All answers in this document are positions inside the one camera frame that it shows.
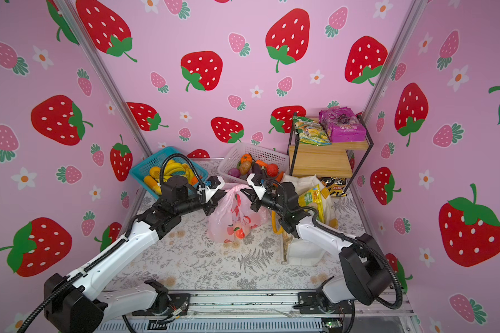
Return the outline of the white paper grocery bag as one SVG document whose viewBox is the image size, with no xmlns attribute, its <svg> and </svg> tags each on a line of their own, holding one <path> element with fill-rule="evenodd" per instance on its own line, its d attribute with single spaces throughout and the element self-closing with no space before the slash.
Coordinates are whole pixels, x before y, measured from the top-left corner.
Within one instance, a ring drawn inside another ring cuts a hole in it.
<svg viewBox="0 0 500 333">
<path fill-rule="evenodd" d="M 315 186 L 319 186 L 326 203 L 326 223 L 324 224 L 331 228 L 337 227 L 338 221 L 333 209 L 331 195 L 316 176 L 298 178 L 284 175 L 281 182 L 292 183 L 298 196 Z M 312 221 L 302 222 L 297 229 L 301 237 L 293 237 L 291 234 L 286 233 L 282 228 L 275 231 L 276 234 L 282 235 L 283 264 L 295 266 L 315 266 L 323 258 L 328 249 L 336 251 L 336 247 L 330 245 L 329 241 L 325 240 L 324 232 L 315 227 L 313 219 Z"/>
</svg>

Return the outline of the pink plastic grocery bag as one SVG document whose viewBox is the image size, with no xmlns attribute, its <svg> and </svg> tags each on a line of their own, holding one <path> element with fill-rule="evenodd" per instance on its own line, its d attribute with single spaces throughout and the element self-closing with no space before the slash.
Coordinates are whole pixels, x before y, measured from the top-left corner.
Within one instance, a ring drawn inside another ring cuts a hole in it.
<svg viewBox="0 0 500 333">
<path fill-rule="evenodd" d="M 258 212 L 254 212 L 251 209 L 252 202 L 243 190 L 251 190 L 251 187 L 236 185 L 227 190 L 208 217 L 207 235 L 212 241 L 231 243 L 244 239 L 253 229 L 270 221 L 269 210 L 261 207 Z"/>
</svg>

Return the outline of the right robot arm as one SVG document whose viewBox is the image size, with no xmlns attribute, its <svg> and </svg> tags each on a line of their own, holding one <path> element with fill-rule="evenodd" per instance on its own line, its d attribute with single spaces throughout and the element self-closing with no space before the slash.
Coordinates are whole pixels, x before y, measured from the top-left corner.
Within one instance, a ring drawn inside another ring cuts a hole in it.
<svg viewBox="0 0 500 333">
<path fill-rule="evenodd" d="M 251 185 L 242 192 L 253 211 L 267 208 L 277 213 L 286 232 L 339 258 L 342 276 L 329 278 L 317 289 L 315 305 L 323 312 L 335 311 L 344 301 L 364 305 L 376 301 L 388 309 L 402 306 L 401 283 L 372 236 L 366 233 L 360 237 L 348 236 L 319 222 L 316 208 L 298 203 L 292 183 Z"/>
</svg>

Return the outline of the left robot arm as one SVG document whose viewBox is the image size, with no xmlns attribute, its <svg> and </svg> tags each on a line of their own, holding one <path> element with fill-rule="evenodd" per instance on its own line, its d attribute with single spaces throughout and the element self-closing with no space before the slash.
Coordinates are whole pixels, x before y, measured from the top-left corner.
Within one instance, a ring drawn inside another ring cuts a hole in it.
<svg viewBox="0 0 500 333">
<path fill-rule="evenodd" d="M 211 176 L 190 194 L 191 185 L 180 178 L 162 184 L 161 197 L 133 217 L 126 232 L 95 258 L 67 276 L 55 274 L 44 284 L 44 300 L 19 328 L 26 332 L 39 314 L 59 332 L 94 332 L 102 323 L 147 310 L 171 321 L 181 313 L 168 289 L 156 280 L 139 287 L 106 291 L 109 282 L 143 251 L 179 225 L 183 216 L 204 211 L 210 215 L 226 194 L 225 182 Z"/>
</svg>

